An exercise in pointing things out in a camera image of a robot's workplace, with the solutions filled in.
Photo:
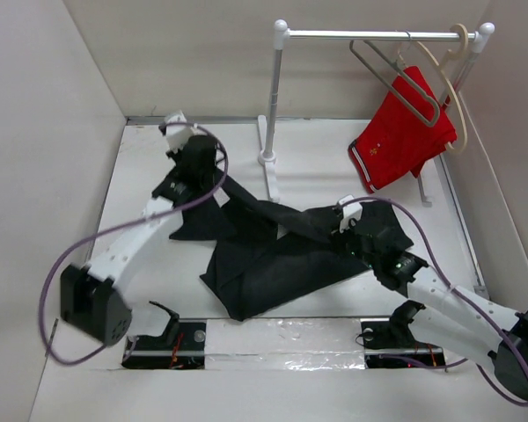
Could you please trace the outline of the black trousers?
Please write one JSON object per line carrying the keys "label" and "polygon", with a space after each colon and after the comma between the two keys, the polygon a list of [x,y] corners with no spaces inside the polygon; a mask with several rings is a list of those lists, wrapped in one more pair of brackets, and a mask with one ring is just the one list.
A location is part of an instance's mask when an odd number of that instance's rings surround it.
{"label": "black trousers", "polygon": [[184,211],[170,238],[215,242],[201,279],[230,318],[256,317],[367,271],[334,248],[329,236],[338,222],[331,207],[299,211],[259,200],[230,176],[222,188],[226,203],[211,198]]}

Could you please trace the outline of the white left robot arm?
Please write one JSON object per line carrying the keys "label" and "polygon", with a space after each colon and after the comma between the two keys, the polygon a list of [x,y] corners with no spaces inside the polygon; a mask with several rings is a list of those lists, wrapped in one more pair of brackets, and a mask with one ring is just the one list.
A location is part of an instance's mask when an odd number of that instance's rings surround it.
{"label": "white left robot arm", "polygon": [[212,200],[222,185],[217,174],[217,139],[190,135],[170,148],[173,168],[154,188],[136,224],[126,223],[120,237],[83,266],[67,266],[60,276],[61,317],[104,347],[139,333],[159,348],[178,340],[170,311],[151,304],[132,308],[124,297],[149,255],[184,224],[183,212]]}

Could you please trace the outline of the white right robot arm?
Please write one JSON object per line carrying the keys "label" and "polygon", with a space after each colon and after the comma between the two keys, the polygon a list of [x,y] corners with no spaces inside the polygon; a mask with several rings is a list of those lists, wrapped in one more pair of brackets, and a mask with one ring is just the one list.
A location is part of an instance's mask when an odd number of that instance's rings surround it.
{"label": "white right robot arm", "polygon": [[331,238],[339,251],[371,269],[382,286],[405,297],[390,317],[394,343],[448,349],[528,401],[528,310],[506,308],[447,284],[434,266],[397,241],[395,229],[379,222],[350,220]]}

